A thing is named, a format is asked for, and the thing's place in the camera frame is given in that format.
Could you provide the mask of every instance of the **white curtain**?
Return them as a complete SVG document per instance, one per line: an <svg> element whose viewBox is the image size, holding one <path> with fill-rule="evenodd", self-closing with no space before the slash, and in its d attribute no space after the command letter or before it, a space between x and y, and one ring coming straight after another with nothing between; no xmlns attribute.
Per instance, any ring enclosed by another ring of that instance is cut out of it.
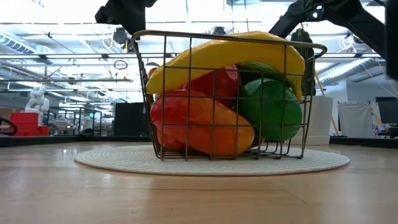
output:
<svg viewBox="0 0 398 224"><path fill-rule="evenodd" d="M349 138L374 138L370 102L339 102L341 133Z"/></svg>

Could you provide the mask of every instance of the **red container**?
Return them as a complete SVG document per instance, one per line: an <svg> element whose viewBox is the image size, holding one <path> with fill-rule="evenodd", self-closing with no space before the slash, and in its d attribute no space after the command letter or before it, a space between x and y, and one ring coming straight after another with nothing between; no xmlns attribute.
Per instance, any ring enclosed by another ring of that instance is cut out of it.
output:
<svg viewBox="0 0 398 224"><path fill-rule="evenodd" d="M18 132L37 132L38 113L13 113L10 120L18 127Z"/></svg>
<svg viewBox="0 0 398 224"><path fill-rule="evenodd" d="M37 128L38 136L48 136L49 135L49 127L48 126L39 126Z"/></svg>

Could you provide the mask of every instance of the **white robot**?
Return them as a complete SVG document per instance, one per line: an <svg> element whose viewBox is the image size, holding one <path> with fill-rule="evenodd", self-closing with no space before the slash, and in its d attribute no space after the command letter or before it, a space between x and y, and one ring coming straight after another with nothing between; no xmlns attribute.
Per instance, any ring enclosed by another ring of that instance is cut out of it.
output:
<svg viewBox="0 0 398 224"><path fill-rule="evenodd" d="M29 94L30 100L25 107L25 113L39 114L39 120L37 121L39 126L43 125L43 112L47 112L50 109L49 100L44 98L45 92L46 88L43 86L33 88Z"/></svg>

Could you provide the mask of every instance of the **black cable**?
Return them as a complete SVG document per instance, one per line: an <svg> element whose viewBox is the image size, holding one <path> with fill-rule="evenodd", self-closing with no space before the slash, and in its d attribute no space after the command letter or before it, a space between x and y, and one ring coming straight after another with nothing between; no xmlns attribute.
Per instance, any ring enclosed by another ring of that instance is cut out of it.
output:
<svg viewBox="0 0 398 224"><path fill-rule="evenodd" d="M6 118L0 118L0 123L2 123L2 122L6 123L10 127L12 127L12 131L0 132L0 134L5 134L5 135L8 135L8 136L13 136L13 135L17 134L18 127L13 122L7 120Z"/></svg>

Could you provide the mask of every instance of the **plastic fruit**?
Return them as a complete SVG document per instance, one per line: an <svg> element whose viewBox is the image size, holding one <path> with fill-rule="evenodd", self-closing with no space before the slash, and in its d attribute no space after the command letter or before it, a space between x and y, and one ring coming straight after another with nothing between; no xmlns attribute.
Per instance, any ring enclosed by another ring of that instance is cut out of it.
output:
<svg viewBox="0 0 398 224"><path fill-rule="evenodd" d="M162 131L156 128L157 141L162 144ZM163 146L169 149L175 149L176 151L181 151L185 149L185 144L174 139L171 135L163 134Z"/></svg>
<svg viewBox="0 0 398 224"><path fill-rule="evenodd" d="M188 119L188 91L174 90L167 93L164 98L164 123L174 125L164 125L164 133L169 134L174 139L187 143L187 119ZM204 93L191 91L190 98L190 116L189 116L189 136L188 145L205 154L211 154L213 123L213 100ZM150 109L150 117L157 128L162 128L162 98L160 96ZM214 124L235 125L237 114L215 101ZM238 115L239 125L250 125L242 116ZM249 148L254 139L254 130L252 127L236 128L229 126L214 127L214 149L215 157L234 156L235 140L238 136L237 155Z"/></svg>
<svg viewBox="0 0 398 224"><path fill-rule="evenodd" d="M261 135L271 140L281 140L283 83L265 78L262 87L262 128ZM261 120L261 79L244 85L240 91L239 114L251 124L259 125ZM290 89L285 87L285 100L297 100ZM301 106L296 101L285 102L285 119L282 140L294 137L300 130L302 122Z"/></svg>
<svg viewBox="0 0 398 224"><path fill-rule="evenodd" d="M148 72L148 78L150 78L152 76L152 74L154 73L154 71L156 70L156 68L151 68Z"/></svg>
<svg viewBox="0 0 398 224"><path fill-rule="evenodd" d="M236 97L238 92L238 71L235 65L225 66L224 69L216 71L216 96ZM200 91L208 96L213 96L214 91L214 72L209 72L206 75L191 81L191 90ZM189 89L189 84L186 83L182 87L183 90ZM216 99L224 106L231 108L235 105L234 99Z"/></svg>
<svg viewBox="0 0 398 224"><path fill-rule="evenodd" d="M287 40L276 35L258 31L231 34L231 36L287 42ZM222 68L241 62L261 62L276 68L279 72L284 72L285 59L286 73L294 74L287 75L286 80L292 86L296 97L301 98L302 92L300 86L305 69L304 59L292 46L211 40L196 47L192 47L191 57L188 49L178 54L171 61L167 62L166 65L178 67L189 67L191 65L192 67L199 68ZM160 66L152 74L146 84L148 94L162 93L163 71L164 66ZM199 78L209 72L209 70L204 69L191 69L190 71L191 80ZM188 73L189 69L187 68L166 68L165 91L175 90L188 82Z"/></svg>

